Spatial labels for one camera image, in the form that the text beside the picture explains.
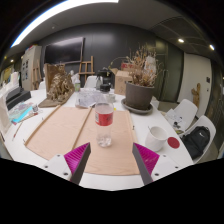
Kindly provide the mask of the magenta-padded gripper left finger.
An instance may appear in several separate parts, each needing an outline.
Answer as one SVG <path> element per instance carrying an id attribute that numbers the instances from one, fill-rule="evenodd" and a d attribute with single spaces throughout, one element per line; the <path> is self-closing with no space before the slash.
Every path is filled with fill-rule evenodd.
<path id="1" fill-rule="evenodd" d="M 78 185 L 90 154 L 91 145 L 85 143 L 65 155 L 56 154 L 43 165 L 43 169 Z"/>

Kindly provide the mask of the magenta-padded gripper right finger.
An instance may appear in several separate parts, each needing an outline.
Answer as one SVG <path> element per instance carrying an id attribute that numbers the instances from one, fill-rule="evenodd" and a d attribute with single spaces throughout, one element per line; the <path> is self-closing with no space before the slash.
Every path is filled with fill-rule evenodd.
<path id="1" fill-rule="evenodd" d="M 181 169 L 168 155 L 159 155 L 137 143 L 133 144 L 132 153 L 145 185 Z"/>

